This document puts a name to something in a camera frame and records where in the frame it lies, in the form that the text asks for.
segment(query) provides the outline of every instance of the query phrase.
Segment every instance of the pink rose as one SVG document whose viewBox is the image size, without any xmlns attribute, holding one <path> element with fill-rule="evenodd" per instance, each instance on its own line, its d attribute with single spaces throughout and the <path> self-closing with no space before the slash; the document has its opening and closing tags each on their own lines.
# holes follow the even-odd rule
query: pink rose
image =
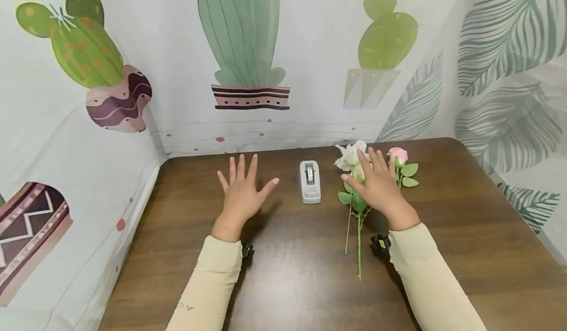
<svg viewBox="0 0 567 331">
<path fill-rule="evenodd" d="M 392 148 L 388 151 L 388 155 L 393 157 L 394 160 L 398 157 L 400 164 L 405 163 L 408 160 L 408 152 L 403 150 L 402 148 Z"/>
</svg>

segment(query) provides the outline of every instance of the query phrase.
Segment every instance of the wooden table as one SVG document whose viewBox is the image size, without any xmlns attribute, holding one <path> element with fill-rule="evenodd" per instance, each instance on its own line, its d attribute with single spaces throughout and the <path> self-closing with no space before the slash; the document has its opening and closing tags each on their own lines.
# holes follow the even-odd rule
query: wooden table
<svg viewBox="0 0 567 331">
<path fill-rule="evenodd" d="M 567 330 L 566 273 L 466 148 L 448 138 L 373 144 L 383 152 L 392 146 L 419 163 L 421 185 L 403 194 L 488 330 Z M 343 182 L 333 166 L 339 156 L 332 147 L 260 153 L 260 180 L 281 183 L 243 232 L 254 255 L 243 266 L 225 330 L 419 329 L 396 272 L 369 248 L 370 237 L 385 230 L 377 216 L 363 228 L 362 282 L 355 229 L 344 255 L 348 209 L 337 199 Z M 101 331 L 165 329 L 221 211 L 216 171 L 228 171 L 228 157 L 182 157 L 161 168 Z M 299 162 L 309 159 L 320 167 L 318 205 L 303 205 L 299 194 Z"/>
</svg>

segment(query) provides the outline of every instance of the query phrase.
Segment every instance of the wrist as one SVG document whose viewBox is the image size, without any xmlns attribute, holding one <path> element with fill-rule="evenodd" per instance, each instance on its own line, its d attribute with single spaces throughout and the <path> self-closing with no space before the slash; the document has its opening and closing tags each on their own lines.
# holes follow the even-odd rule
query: wrist
<svg viewBox="0 0 567 331">
<path fill-rule="evenodd" d="M 237 242 L 244 226 L 243 222 L 221 213 L 216 219 L 211 236 L 220 241 Z"/>
<path fill-rule="evenodd" d="M 407 230 L 421 223 L 417 211 L 406 200 L 392 205 L 383 213 L 388 219 L 390 230 L 393 231 Z"/>
</svg>

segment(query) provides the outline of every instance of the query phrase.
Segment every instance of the green cactus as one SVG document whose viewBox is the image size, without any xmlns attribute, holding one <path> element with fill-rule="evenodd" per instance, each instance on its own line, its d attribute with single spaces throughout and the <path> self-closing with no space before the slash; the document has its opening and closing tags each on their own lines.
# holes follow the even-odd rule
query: green cactus
<svg viewBox="0 0 567 331">
<path fill-rule="evenodd" d="M 66 0 L 67 14 L 72 17 L 85 17 L 104 27 L 104 9 L 100 0 Z"/>
<path fill-rule="evenodd" d="M 198 0 L 199 15 L 225 86 L 277 86 L 285 71 L 272 68 L 280 0 Z"/>
<path fill-rule="evenodd" d="M 66 4 L 72 10 L 70 16 L 61 8 L 58 13 L 53 7 L 50 11 L 29 2 L 18 6 L 16 18 L 32 35 L 51 38 L 57 61 L 78 84 L 90 89 L 118 84 L 123 78 L 123 59 L 99 23 L 104 22 L 100 0 L 67 0 Z"/>
<path fill-rule="evenodd" d="M 358 46 L 362 69 L 395 69 L 417 38 L 417 21 L 406 13 L 394 13 L 397 0 L 364 0 L 366 14 L 374 20 Z"/>
</svg>

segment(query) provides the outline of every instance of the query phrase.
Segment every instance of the hand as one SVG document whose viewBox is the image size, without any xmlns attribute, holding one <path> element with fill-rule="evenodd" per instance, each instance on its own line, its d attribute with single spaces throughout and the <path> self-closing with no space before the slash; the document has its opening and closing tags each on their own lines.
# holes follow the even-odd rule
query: hand
<svg viewBox="0 0 567 331">
<path fill-rule="evenodd" d="M 245 225 L 266 200 L 266 197 L 276 188 L 280 179 L 272 179 L 260 191 L 256 191 L 256 171 L 258 155 L 254 154 L 250 163 L 249 174 L 245 174 L 245 156 L 240 155 L 238 169 L 234 157 L 230 157 L 229 181 L 222 172 L 217 171 L 219 181 L 224 190 L 224 208 L 217 218 L 211 232 L 212 237 L 221 241 L 237 242 L 240 240 L 242 227 Z"/>
<path fill-rule="evenodd" d="M 358 192 L 370 207 L 386 216 L 391 230 L 402 231 L 421 223 L 417 212 L 403 198 L 396 184 L 394 158 L 390 157 L 389 164 L 386 164 L 379 150 L 374 152 L 372 148 L 368 148 L 368 154 L 372 166 L 361 149 L 357 151 L 364 171 L 365 184 L 362 185 L 354 177 L 345 174 L 341 175 L 343 181 Z"/>
</svg>

